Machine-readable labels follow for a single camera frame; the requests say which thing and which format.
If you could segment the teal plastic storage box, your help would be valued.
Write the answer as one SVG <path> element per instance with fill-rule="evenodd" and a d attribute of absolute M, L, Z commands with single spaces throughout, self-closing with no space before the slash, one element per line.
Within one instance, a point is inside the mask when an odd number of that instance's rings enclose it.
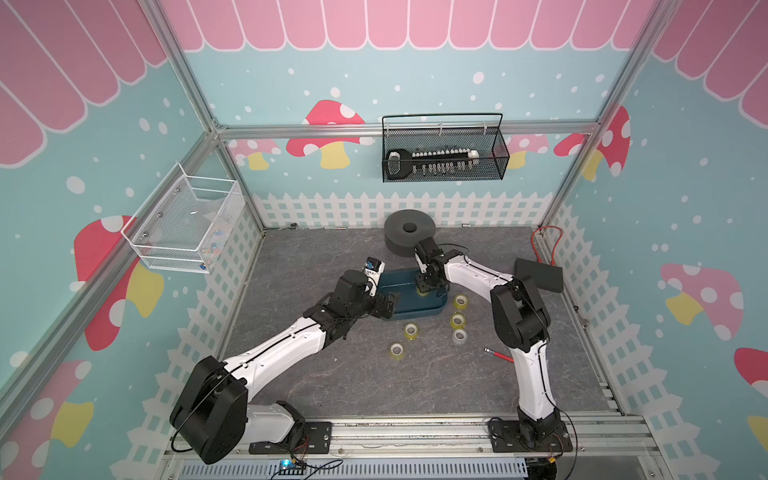
<path fill-rule="evenodd" d="M 389 321 L 404 321 L 440 314 L 448 301 L 449 288 L 442 286 L 422 293 L 417 286 L 418 268 L 385 271 L 378 289 L 399 296 Z"/>

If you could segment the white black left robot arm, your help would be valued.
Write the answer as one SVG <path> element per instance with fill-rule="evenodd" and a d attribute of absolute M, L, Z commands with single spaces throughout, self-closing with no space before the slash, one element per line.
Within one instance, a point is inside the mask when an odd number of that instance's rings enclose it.
<path fill-rule="evenodd" d="M 346 337 L 357 320 L 391 318 L 399 296 L 379 291 L 380 276 L 347 270 L 334 291 L 271 339 L 223 361 L 207 356 L 197 362 L 170 414 L 174 436 L 206 464 L 222 460 L 244 439 L 297 446 L 304 419 L 293 407 L 250 401 L 292 366 Z"/>

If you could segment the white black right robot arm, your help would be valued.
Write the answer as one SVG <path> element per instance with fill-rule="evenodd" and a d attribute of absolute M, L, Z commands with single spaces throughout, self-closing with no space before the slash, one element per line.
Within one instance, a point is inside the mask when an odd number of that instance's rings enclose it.
<path fill-rule="evenodd" d="M 420 291 L 456 284 L 491 304 L 495 332 L 510 348 L 515 365 L 519 438 L 532 449 L 554 435 L 564 422 L 550 393 L 551 318 L 535 282 L 483 266 L 457 250 L 445 252 L 431 237 L 417 243 L 415 258 Z"/>

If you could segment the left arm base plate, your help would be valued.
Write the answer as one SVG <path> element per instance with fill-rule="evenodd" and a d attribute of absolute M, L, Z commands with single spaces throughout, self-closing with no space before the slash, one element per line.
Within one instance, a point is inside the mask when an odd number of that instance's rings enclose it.
<path fill-rule="evenodd" d="M 328 454 L 332 429 L 332 422 L 299 422 L 280 441 L 251 443 L 248 453 L 252 455 Z"/>

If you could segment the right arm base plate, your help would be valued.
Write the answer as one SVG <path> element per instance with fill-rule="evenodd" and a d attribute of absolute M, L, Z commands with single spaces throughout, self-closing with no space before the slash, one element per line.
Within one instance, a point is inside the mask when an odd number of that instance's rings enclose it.
<path fill-rule="evenodd" d="M 492 417 L 487 422 L 494 453 L 542 453 L 559 457 L 573 451 L 572 437 L 562 420 L 503 420 Z"/>

